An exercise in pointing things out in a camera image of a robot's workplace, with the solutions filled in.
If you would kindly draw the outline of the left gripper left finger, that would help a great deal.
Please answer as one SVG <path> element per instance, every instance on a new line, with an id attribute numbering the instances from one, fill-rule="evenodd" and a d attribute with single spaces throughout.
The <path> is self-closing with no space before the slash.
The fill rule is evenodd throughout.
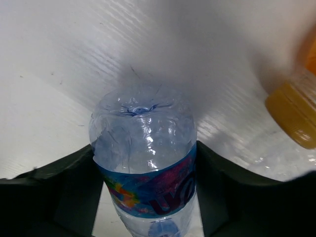
<path id="1" fill-rule="evenodd" d="M 90 145 L 0 180 L 2 237 L 90 237 L 103 178 Z"/>

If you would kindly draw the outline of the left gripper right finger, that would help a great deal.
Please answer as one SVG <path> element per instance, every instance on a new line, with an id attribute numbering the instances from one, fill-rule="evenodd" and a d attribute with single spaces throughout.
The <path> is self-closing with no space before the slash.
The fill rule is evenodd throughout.
<path id="1" fill-rule="evenodd" d="M 316 173 L 281 182 L 197 143 L 197 195 L 206 237 L 313 237 Z"/>

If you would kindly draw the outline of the small orange juice bottle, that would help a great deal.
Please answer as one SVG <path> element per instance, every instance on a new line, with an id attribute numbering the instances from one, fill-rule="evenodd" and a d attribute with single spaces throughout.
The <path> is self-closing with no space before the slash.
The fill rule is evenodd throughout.
<path id="1" fill-rule="evenodd" d="M 316 26 L 305 34 L 295 54 L 291 77 L 265 100 L 279 127 L 298 145 L 316 148 Z"/>

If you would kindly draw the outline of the clear ribbed bottle blue cap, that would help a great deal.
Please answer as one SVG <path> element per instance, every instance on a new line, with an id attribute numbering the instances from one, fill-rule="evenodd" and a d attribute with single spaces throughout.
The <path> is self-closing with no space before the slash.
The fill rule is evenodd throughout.
<path id="1" fill-rule="evenodd" d="M 247 169 L 274 180 L 287 181 L 316 169 L 316 151 L 288 138 L 254 139 L 238 149 Z"/>

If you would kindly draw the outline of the colourful label bottle blue cap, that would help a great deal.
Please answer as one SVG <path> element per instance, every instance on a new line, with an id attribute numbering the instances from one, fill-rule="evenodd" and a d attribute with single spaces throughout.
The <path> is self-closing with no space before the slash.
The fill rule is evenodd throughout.
<path id="1" fill-rule="evenodd" d="M 197 131 L 190 104 L 168 85 L 106 94 L 89 123 L 93 160 L 134 237 L 183 237 L 196 195 Z"/>

